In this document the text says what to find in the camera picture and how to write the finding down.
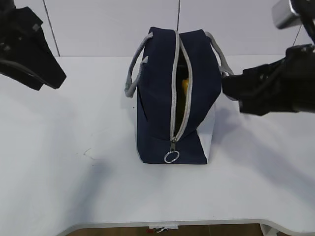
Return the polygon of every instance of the navy blue bag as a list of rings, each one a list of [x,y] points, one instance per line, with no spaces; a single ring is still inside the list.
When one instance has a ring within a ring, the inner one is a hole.
[[[139,74],[132,82],[143,49]],[[233,74],[209,33],[150,29],[131,62],[125,88],[127,97],[138,88],[137,149],[143,162],[207,164],[213,104],[224,72]]]

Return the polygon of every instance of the zipper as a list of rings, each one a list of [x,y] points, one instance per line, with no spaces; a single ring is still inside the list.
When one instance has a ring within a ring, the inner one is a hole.
[[[176,35],[176,49],[175,49],[175,58],[174,58],[174,64],[173,64],[173,73],[172,73],[172,107],[171,107],[171,125],[170,125],[170,141],[171,141],[171,146],[170,146],[170,152],[168,152],[164,160],[166,163],[172,163],[176,161],[179,158],[179,152],[176,151],[176,143],[177,141],[180,140],[182,137],[187,123],[188,123],[188,118],[190,114],[190,106],[191,106],[191,93],[192,93],[192,67],[191,63],[187,54],[187,51],[183,45],[183,42],[179,38],[178,32],[175,30],[175,35]],[[188,82],[188,88],[187,88],[187,95],[186,95],[186,103],[185,103],[185,111],[184,111],[184,117],[182,120],[182,124],[175,135],[175,123],[176,123],[176,103],[177,103],[177,92],[176,92],[176,72],[177,72],[177,64],[178,64],[178,57],[179,57],[179,49],[182,50],[183,55],[185,57],[187,67],[188,67],[188,73],[189,73],[189,82]],[[172,161],[167,161],[168,155],[172,153],[177,153],[177,156],[172,160]]]

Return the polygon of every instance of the white table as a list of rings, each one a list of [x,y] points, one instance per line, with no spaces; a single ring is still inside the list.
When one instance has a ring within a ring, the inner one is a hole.
[[[228,61],[238,73],[280,57]],[[208,165],[143,164],[130,60],[60,58],[59,90],[0,78],[0,235],[229,223],[314,235],[315,115],[241,115],[221,96]]]

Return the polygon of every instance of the metal ring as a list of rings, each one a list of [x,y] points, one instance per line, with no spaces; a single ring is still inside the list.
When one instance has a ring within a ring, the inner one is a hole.
[[[172,154],[172,153],[177,153],[176,157],[175,157],[173,160],[171,160],[171,161],[167,161],[167,157],[168,157],[170,154]],[[173,162],[176,161],[178,158],[179,158],[179,151],[169,151],[169,152],[165,155],[164,161],[165,161],[166,163],[173,163]]]

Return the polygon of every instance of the bag handle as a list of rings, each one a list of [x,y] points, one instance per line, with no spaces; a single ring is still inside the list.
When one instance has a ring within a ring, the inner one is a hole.
[[[221,66],[219,66],[220,72],[225,72],[225,73],[228,73],[229,75],[234,75],[232,69],[229,67],[229,65],[225,59],[225,56],[224,56],[221,48],[218,46],[217,42],[215,41],[215,38],[209,32],[205,32],[205,34],[208,38],[210,38],[210,44],[215,49],[215,51],[217,52],[217,54],[220,58],[220,61],[221,61]]]
[[[126,87],[125,87],[125,95],[126,97],[133,98],[133,94],[136,91],[136,88],[138,86],[139,80],[141,78],[141,74],[143,71],[143,65],[148,63],[149,57],[146,56],[142,62],[140,63],[139,73],[137,75],[137,78],[134,82],[132,82],[132,72],[134,69],[134,66],[136,65],[136,62],[138,60],[138,57],[140,56],[142,50],[144,49],[147,41],[153,37],[153,32],[149,33],[141,42],[140,46],[138,47],[136,53],[133,56],[133,59],[131,61],[131,64],[129,66],[128,74],[127,74],[127,80],[126,80]]]

